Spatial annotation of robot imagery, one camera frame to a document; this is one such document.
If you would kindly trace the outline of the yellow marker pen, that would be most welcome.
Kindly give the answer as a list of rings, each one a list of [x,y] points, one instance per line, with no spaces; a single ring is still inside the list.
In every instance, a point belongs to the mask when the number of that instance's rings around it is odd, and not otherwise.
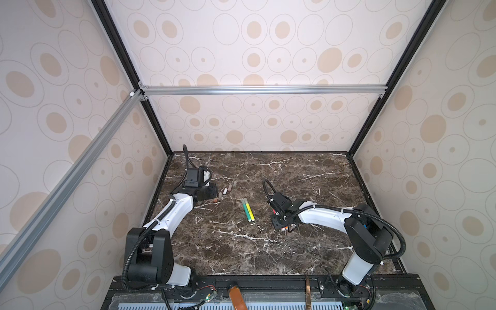
[[[254,217],[253,211],[252,211],[251,206],[249,205],[249,202],[247,201],[247,199],[245,199],[245,206],[246,206],[246,209],[247,209],[247,211],[249,213],[250,221],[251,222],[254,222],[255,221],[255,217]]]

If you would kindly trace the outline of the green marker pen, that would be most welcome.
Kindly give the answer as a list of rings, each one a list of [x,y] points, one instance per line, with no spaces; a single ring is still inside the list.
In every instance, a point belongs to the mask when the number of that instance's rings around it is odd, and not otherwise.
[[[246,217],[247,217],[248,222],[252,222],[252,219],[251,219],[251,216],[250,216],[250,213],[249,213],[249,210],[248,210],[248,207],[247,207],[245,198],[242,198],[241,199],[241,203],[243,205],[243,208],[244,208],[244,211],[245,211],[245,214],[246,214]]]

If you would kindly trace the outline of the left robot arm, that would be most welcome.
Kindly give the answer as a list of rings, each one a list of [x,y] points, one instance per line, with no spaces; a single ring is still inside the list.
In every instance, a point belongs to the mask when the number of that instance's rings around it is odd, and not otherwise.
[[[172,236],[198,202],[218,197],[217,186],[183,187],[169,195],[167,205],[143,227],[132,228],[126,237],[121,283],[128,292],[159,285],[196,289],[196,272],[174,261]]]

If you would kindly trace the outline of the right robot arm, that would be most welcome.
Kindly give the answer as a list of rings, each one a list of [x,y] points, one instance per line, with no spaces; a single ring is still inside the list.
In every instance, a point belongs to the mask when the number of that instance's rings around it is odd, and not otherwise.
[[[271,221],[276,230],[290,231],[300,224],[313,224],[347,234],[354,253],[341,274],[330,279],[344,296],[355,292],[383,261],[400,258],[406,252],[402,233],[367,204],[338,208],[311,201],[292,201],[281,192],[266,196],[275,212]]]

